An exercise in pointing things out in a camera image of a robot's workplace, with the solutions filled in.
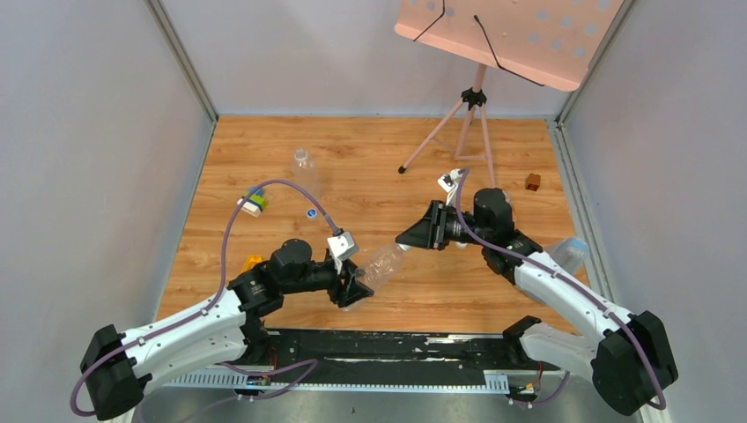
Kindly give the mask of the clear bottle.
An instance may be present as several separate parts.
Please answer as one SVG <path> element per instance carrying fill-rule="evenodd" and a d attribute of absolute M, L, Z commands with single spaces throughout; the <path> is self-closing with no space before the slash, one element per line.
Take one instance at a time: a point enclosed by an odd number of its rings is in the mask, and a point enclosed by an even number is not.
<path fill-rule="evenodd" d="M 343 311 L 352 312 L 359 308 L 371 300 L 394 276 L 397 276 L 403 268 L 405 256 L 409 249 L 409 246 L 392 242 L 372 253 L 362 270 L 359 271 L 357 281 L 367 286 L 373 293 L 353 302 L 343 308 Z"/>
<path fill-rule="evenodd" d="M 297 148 L 293 154 L 292 174 L 295 182 L 316 200 L 322 197 L 322 179 L 311 153 Z"/>

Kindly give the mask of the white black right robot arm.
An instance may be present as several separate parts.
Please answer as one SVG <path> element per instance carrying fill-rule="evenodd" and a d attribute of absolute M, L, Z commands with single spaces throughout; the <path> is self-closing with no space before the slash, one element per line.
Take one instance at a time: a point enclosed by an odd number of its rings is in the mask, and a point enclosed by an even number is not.
<path fill-rule="evenodd" d="M 503 190 L 481 189 L 471 212 L 433 200 L 425 215 L 397 235 L 409 248 L 443 250 L 451 242 L 479 244 L 487 266 L 518 290 L 553 308 L 578 332 L 566 333 L 526 316 L 503 333 L 513 367 L 542 361 L 592 383 L 614 411 L 630 416 L 679 377 L 662 320 L 604 299 L 562 268 L 516 228 Z"/>

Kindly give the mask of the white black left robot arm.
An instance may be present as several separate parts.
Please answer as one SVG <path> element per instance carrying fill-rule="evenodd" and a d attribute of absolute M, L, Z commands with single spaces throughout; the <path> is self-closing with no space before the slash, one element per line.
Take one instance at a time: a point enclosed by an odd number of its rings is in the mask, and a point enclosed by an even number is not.
<path fill-rule="evenodd" d="M 290 239 L 269 259 L 179 313 L 129 330 L 112 324 L 96 330 L 70 408 L 78 416 L 113 419 L 182 375 L 239 359 L 261 363 L 270 352 L 263 318 L 280 309 L 286 295 L 324 291 L 332 304 L 347 308 L 374 295 L 363 275 L 349 258 L 339 261 L 326 251 L 315 261 L 306 241 Z"/>

